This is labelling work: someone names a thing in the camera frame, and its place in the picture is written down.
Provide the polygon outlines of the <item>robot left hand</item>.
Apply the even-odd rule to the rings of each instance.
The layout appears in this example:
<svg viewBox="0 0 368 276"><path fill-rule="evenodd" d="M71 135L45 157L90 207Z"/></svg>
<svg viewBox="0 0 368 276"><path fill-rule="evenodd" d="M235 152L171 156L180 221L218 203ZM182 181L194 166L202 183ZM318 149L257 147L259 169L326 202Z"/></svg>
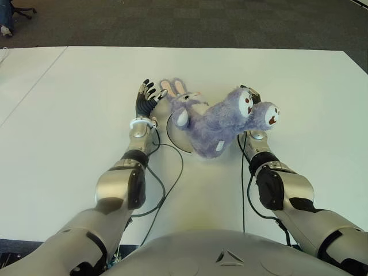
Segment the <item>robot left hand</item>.
<svg viewBox="0 0 368 276"><path fill-rule="evenodd" d="M139 87L136 98L136 117L149 118L159 101L161 101L167 93L167 89L161 89L161 91L157 92L153 82L149 79L144 80Z"/></svg>

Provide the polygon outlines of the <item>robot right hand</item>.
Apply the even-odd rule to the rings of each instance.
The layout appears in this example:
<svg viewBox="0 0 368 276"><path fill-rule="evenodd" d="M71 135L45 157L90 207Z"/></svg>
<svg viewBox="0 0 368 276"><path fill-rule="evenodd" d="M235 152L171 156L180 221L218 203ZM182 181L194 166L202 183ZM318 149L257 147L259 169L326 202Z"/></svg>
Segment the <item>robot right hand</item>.
<svg viewBox="0 0 368 276"><path fill-rule="evenodd" d="M240 87L248 90L254 104L258 104L261 102L260 94L255 89L247 87L245 85L240 85Z"/></svg>

